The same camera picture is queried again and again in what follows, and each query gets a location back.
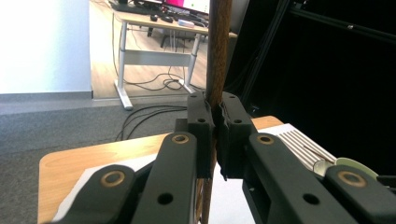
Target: white desk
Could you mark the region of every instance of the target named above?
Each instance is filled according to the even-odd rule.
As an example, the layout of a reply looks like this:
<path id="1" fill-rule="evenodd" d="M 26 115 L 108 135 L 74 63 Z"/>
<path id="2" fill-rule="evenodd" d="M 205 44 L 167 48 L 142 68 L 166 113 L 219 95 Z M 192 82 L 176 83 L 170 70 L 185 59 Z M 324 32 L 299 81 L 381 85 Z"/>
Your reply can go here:
<path id="1" fill-rule="evenodd" d="M 132 109 L 131 101 L 124 89 L 124 66 L 125 64 L 134 65 L 157 65 L 157 66 L 188 66 L 188 74 L 185 80 L 181 80 L 180 83 L 190 93 L 194 90 L 191 88 L 190 82 L 192 77 L 192 71 L 195 66 L 197 58 L 197 52 L 200 44 L 201 35 L 208 35 L 208 29 L 204 27 L 195 26 L 194 28 L 179 26 L 176 21 L 169 23 L 166 21 L 158 20 L 151 21 L 149 16 L 138 15 L 127 12 L 114 11 L 114 15 L 122 22 L 121 26 L 121 37 L 120 37 L 120 71 L 119 78 L 115 80 L 115 85 L 119 96 L 122 100 L 123 106 L 126 110 Z M 135 50 L 126 49 L 126 36 L 127 36 L 127 25 L 147 26 L 152 28 L 163 28 L 177 31 L 188 31 L 196 33 L 194 46 L 191 54 L 176 53 L 176 52 L 161 52 L 161 51 L 150 51 L 150 50 Z M 230 37 L 236 37 L 236 34 L 230 33 Z"/>

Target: white wall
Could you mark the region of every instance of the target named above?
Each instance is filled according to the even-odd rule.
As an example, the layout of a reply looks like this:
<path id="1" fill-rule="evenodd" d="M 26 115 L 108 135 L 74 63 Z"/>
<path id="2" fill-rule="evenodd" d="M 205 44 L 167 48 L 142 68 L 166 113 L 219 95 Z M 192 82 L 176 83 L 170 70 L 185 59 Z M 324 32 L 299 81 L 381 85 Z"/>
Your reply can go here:
<path id="1" fill-rule="evenodd" d="M 1 5 L 0 94 L 91 91 L 89 0 Z"/>

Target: wooden floor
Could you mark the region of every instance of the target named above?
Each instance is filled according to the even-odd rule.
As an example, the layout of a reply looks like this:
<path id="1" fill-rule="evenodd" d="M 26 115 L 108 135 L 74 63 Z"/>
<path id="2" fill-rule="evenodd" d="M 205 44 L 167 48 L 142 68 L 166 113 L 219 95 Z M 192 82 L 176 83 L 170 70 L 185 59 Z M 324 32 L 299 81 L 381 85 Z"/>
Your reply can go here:
<path id="1" fill-rule="evenodd" d="M 90 1 L 91 76 L 94 99 L 119 98 L 114 80 L 117 79 L 118 71 L 121 23 L 116 18 L 113 19 L 112 9 L 104 1 Z M 154 29 L 152 36 L 148 37 L 148 27 L 129 25 L 128 28 L 131 30 L 127 34 L 127 49 L 171 51 L 169 38 L 161 48 L 163 34 L 160 31 Z M 177 52 L 191 52 L 193 40 L 179 39 L 177 43 Z M 206 84 L 206 57 L 207 39 L 203 39 L 191 79 L 191 84 L 199 88 L 204 88 Z M 180 79 L 185 75 L 187 75 L 187 67 L 126 65 L 124 75 L 126 82 L 147 83 L 139 86 L 125 84 L 125 90 L 131 98 L 188 94 L 176 82 L 171 83 L 170 88 L 165 88 L 163 85 L 163 81 L 170 77 Z"/>

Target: black cable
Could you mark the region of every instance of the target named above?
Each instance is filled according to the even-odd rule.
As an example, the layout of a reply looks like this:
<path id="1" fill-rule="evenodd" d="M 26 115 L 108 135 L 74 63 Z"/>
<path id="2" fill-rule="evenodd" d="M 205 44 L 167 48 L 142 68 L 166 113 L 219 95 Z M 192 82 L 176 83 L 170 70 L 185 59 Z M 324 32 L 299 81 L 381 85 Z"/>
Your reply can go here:
<path id="1" fill-rule="evenodd" d="M 152 118 L 152 117 L 154 117 L 154 116 L 156 116 L 156 115 L 159 115 L 159 114 L 168 113 L 168 112 L 183 111 L 183 110 L 187 110 L 187 107 L 186 107 L 186 108 L 180 108 L 180 109 L 168 109 L 168 110 L 159 110 L 159 111 L 156 111 L 154 114 L 152 114 L 152 115 L 148 116 L 147 118 L 144 118 L 144 119 L 142 119 L 141 121 L 139 121 L 139 122 L 134 126 L 134 128 L 132 128 L 132 130 L 130 131 L 130 133 L 129 133 L 128 136 L 127 136 L 127 139 L 129 139 L 129 138 L 132 136 L 132 133 L 134 132 L 134 130 L 136 130 L 136 128 L 137 128 L 138 126 L 140 126 L 145 120 L 150 119 L 150 118 Z"/>
<path id="2" fill-rule="evenodd" d="M 123 139 L 123 138 L 124 138 L 124 131 L 125 131 L 126 127 L 127 127 L 133 120 L 135 120 L 135 119 L 137 119 L 137 118 L 140 118 L 140 117 L 142 117 L 142 116 L 147 116 L 147 115 L 153 114 L 153 113 L 155 113 L 155 112 L 157 112 L 157 111 L 153 111 L 153 112 L 150 112 L 150 113 L 147 113 L 147 114 L 144 114 L 144 115 L 139 115 L 139 116 L 137 116 L 137 117 L 135 117 L 135 118 L 130 119 L 131 116 L 133 116 L 134 114 L 136 114 L 136 113 L 138 113 L 138 112 L 140 112 L 140 111 L 144 111 L 144 110 L 151 109 L 151 108 L 162 108 L 162 109 L 164 109 L 164 108 L 171 108 L 171 109 L 183 109 L 183 110 L 186 110 L 186 109 L 187 109 L 186 106 L 181 106 L 181 105 L 152 105 L 152 106 L 147 106 L 147 107 L 144 107 L 144 108 L 137 109 L 137 110 L 133 111 L 130 115 L 128 115 L 128 117 L 125 119 L 125 121 L 124 121 L 123 124 L 122 124 L 121 131 L 120 131 L 119 134 L 117 135 L 115 141 L 117 141 L 117 140 L 119 139 L 119 137 L 120 137 L 120 140 L 124 140 L 124 139 Z"/>

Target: black panel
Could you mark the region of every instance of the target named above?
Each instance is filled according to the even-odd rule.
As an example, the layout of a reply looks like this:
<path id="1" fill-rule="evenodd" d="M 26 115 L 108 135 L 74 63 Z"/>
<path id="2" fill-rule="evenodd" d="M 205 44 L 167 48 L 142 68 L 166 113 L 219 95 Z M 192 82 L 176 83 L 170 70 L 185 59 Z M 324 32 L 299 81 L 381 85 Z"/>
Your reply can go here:
<path id="1" fill-rule="evenodd" d="M 253 117 L 273 115 L 291 123 L 336 157 L 361 161 L 382 175 L 396 175 L 391 157 L 396 131 L 396 46 L 391 42 L 396 26 L 389 25 L 395 21 L 390 15 L 394 4 L 329 2 L 315 1 L 308 9 L 389 32 L 391 39 L 287 13 L 260 71 L 245 74 L 244 80 L 255 78 L 245 108 Z M 245 82 L 230 92 L 242 92 Z"/>

